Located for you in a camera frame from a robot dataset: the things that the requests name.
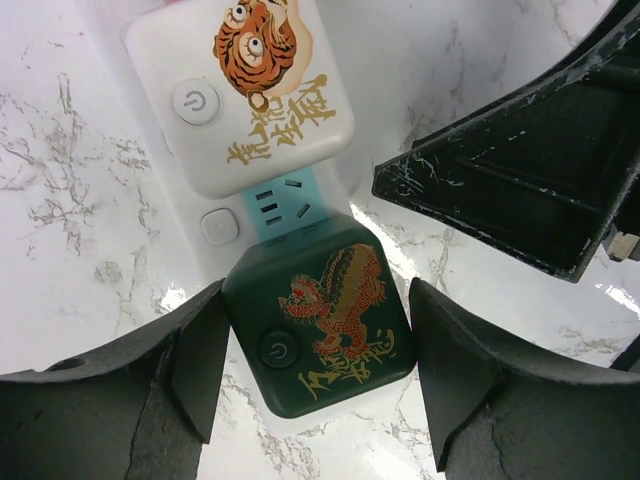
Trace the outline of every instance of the chinese calligraphy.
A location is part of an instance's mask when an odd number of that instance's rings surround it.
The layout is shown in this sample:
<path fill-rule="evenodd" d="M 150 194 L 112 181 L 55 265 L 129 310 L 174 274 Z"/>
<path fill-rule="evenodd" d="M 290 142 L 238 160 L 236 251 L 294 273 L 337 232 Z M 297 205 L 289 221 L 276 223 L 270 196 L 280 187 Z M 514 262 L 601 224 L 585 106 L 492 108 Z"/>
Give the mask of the chinese calligraphy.
<path fill-rule="evenodd" d="M 249 134 L 249 143 L 233 142 L 229 147 L 227 163 L 239 160 L 249 165 L 258 159 L 271 158 L 271 141 L 276 146 L 289 145 L 295 147 L 304 140 L 304 129 L 313 123 L 320 126 L 320 121 L 335 117 L 337 112 L 329 110 L 323 89 L 327 86 L 327 76 L 318 75 L 314 80 L 304 82 L 295 98 L 290 98 L 285 106 L 281 98 L 273 98 L 266 112 L 252 113 L 251 124 L 254 125 Z"/>
<path fill-rule="evenodd" d="M 305 377 L 302 373 L 298 374 L 298 380 L 309 390 L 315 400 L 318 400 L 316 390 L 331 391 L 329 386 L 336 380 L 354 379 L 363 384 L 371 377 L 371 370 L 368 364 L 376 361 L 383 363 L 384 357 L 394 357 L 392 353 L 395 346 L 395 337 L 392 330 L 387 330 L 386 337 L 382 338 L 382 330 L 378 330 L 378 341 L 370 343 L 368 348 L 354 361 L 347 360 L 342 352 L 329 356 L 321 356 L 320 361 L 326 368 L 324 372 L 308 372 Z"/>

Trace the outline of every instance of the red dragon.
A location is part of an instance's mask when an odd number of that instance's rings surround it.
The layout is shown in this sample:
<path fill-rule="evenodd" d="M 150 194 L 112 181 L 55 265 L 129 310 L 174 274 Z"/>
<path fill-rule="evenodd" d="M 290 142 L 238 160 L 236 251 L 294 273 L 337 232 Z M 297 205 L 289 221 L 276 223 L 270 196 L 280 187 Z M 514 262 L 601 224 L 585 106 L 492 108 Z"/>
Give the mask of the red dragon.
<path fill-rule="evenodd" d="M 320 355 L 342 349 L 342 336 L 351 338 L 344 348 L 345 358 L 355 360 L 367 348 L 367 327 L 360 317 L 371 305 L 385 300 L 385 283 L 378 280 L 382 268 L 373 247 L 358 243 L 332 254 L 317 280 L 296 275 L 291 280 L 291 294 L 279 298 L 284 314 L 296 323 L 314 324 L 327 336 L 315 342 Z"/>

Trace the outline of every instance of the white marble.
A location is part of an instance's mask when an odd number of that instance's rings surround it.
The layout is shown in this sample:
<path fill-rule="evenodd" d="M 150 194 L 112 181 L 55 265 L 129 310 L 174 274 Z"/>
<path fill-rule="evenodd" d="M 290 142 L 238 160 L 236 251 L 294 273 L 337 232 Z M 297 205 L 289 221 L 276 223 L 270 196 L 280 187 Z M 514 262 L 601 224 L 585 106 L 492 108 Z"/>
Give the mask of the white marble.
<path fill-rule="evenodd" d="M 640 333 L 637 264 L 615 264 L 599 252 L 571 285 L 369 190 L 373 165 L 535 78 L 589 32 L 611 0 L 318 4 L 358 125 L 341 175 L 354 214 L 382 239 L 401 293 L 421 276 L 531 341 L 608 365 Z M 175 308 L 202 284 L 139 129 L 71 0 L 0 5 L 6 373 L 101 345 Z M 355 54 L 355 38 L 368 46 L 364 54 Z M 267 426 L 245 370 L 232 345 L 200 478 L 437 478 L 415 373 L 395 393 L 285 435 Z"/>

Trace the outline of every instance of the dark green power cube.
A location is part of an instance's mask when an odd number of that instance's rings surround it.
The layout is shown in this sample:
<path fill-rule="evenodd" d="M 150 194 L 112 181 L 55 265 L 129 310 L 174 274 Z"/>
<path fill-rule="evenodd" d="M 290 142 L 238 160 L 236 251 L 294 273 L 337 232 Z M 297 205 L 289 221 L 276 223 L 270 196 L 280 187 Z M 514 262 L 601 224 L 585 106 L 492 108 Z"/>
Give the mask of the dark green power cube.
<path fill-rule="evenodd" d="M 346 215 L 250 248 L 222 293 L 265 402 L 281 417 L 393 382 L 415 365 L 382 246 Z"/>

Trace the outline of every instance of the orange tiger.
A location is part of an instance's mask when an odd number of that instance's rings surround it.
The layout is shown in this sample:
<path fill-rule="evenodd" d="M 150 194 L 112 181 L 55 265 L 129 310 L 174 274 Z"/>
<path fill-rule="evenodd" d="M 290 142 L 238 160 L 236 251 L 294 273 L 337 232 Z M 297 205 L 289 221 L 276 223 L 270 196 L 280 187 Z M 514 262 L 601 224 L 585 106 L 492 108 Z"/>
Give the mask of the orange tiger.
<path fill-rule="evenodd" d="M 300 86 L 312 50 L 298 0 L 240 0 L 225 13 L 213 44 L 225 77 L 257 112 Z"/>

